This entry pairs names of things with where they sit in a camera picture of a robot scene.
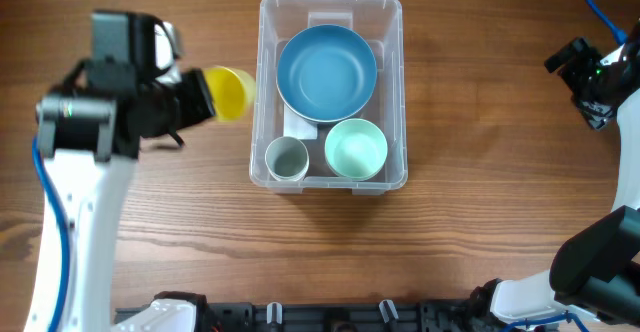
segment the plastic bin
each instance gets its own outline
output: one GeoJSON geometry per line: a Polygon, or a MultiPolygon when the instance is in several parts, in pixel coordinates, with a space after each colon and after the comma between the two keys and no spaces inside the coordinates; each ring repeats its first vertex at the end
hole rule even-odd
{"type": "Polygon", "coordinates": [[[251,180],[276,193],[301,193],[305,188],[348,188],[353,194],[379,195],[402,187],[408,178],[402,46],[402,6],[398,0],[262,0],[251,180]],[[333,125],[307,122],[289,111],[278,93],[276,67],[284,46],[298,32],[320,24],[351,28],[367,40],[376,57],[376,88],[357,117],[380,127],[387,138],[389,154],[382,170],[364,182],[337,177],[327,166],[324,142],[333,125]],[[310,166],[304,180],[276,181],[267,170],[264,157],[267,146],[283,135],[300,138],[309,150],[310,166]]]}

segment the yellow bowl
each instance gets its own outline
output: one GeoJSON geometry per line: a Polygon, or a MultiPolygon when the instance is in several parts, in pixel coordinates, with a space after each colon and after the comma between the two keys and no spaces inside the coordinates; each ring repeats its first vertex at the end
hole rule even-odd
{"type": "Polygon", "coordinates": [[[256,81],[243,70],[213,67],[202,71],[218,121],[244,116],[256,97],[256,81]]]}

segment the mint green cup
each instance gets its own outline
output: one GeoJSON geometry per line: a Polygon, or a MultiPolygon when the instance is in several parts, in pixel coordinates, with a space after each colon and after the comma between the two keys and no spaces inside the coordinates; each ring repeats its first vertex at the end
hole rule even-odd
{"type": "Polygon", "coordinates": [[[387,153],[384,133],[375,124],[359,118],[335,125],[324,144],[324,155],[331,170],[353,181],[366,181],[378,174],[387,153]]]}

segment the blue plate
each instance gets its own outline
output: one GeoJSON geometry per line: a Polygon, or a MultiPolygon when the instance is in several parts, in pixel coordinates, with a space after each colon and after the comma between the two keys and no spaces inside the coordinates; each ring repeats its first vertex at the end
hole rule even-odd
{"type": "Polygon", "coordinates": [[[352,117],[367,104],[378,70],[373,51],[352,30],[308,28],[287,43],[278,64],[278,89],[300,116],[318,123],[352,117]]]}

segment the wooden table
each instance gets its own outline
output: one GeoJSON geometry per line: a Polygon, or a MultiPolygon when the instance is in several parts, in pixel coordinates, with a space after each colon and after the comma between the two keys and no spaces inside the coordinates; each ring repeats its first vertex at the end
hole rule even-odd
{"type": "MultiPolygon", "coordinates": [[[[163,290],[214,302],[464,298],[495,277],[549,268],[565,240],[610,210],[617,127],[589,130],[542,66],[578,35],[614,48],[582,0],[400,1],[407,184],[382,197],[274,195],[248,177],[250,117],[194,128],[182,153],[140,157],[114,307],[163,290]]],[[[640,10],[640,0],[597,1],[625,28],[640,10]]],[[[253,73],[259,3],[0,0],[0,330],[21,330],[35,278],[43,193],[29,154],[34,106],[88,55],[90,12],[156,14],[181,29],[183,66],[253,73]]]]}

